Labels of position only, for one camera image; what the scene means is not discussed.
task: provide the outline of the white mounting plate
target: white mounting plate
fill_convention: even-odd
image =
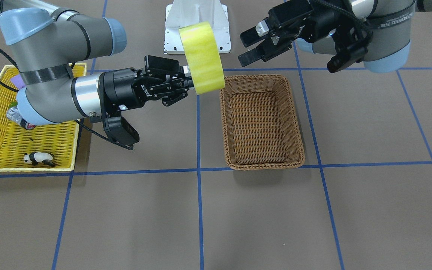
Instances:
[[[166,19],[171,11],[173,4],[167,5],[166,7]],[[228,17],[228,7],[223,7],[226,18]],[[216,44],[219,49],[219,53],[229,53],[231,51],[231,38],[229,28],[225,29],[213,29]],[[181,41],[180,33],[176,29],[166,28],[164,35],[164,53],[166,54],[184,54],[185,50]]]

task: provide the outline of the plastic bottle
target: plastic bottle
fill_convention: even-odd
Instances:
[[[35,125],[28,123],[23,117],[22,115],[19,114],[19,110],[16,106],[12,106],[11,108],[9,108],[6,112],[6,117],[17,123],[18,125],[21,126],[21,128],[24,128],[26,130],[31,130],[33,128],[36,128]]]

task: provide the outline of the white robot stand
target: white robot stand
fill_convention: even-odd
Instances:
[[[164,52],[183,54],[179,29],[208,21],[214,32],[219,53],[231,51],[228,7],[219,0],[174,0],[166,7]]]

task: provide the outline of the gray floor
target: gray floor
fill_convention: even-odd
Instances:
[[[163,56],[170,0],[53,2],[125,25],[125,52],[90,72]],[[0,175],[0,270],[432,270],[432,13],[415,15],[398,72],[331,75],[327,56],[300,51],[241,69],[239,33],[279,3],[223,1],[223,67],[290,80],[303,168],[229,170],[217,92],[148,103],[126,114],[141,135],[132,152],[83,133],[75,172]]]

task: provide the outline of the robotic arm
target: robotic arm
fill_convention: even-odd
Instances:
[[[18,110],[33,125],[89,117],[102,122],[113,142],[131,145],[137,131],[122,112],[160,100],[170,106],[193,86],[187,66],[145,57],[145,67],[74,78],[68,63],[113,55],[126,47],[115,19],[91,18],[39,0],[0,0],[0,26],[27,85],[17,94]]]
[[[402,67],[410,51],[415,9],[432,11],[432,0],[289,0],[269,10],[269,17],[241,33],[242,66],[268,61],[292,48],[335,55],[329,72],[364,62],[372,72]]]

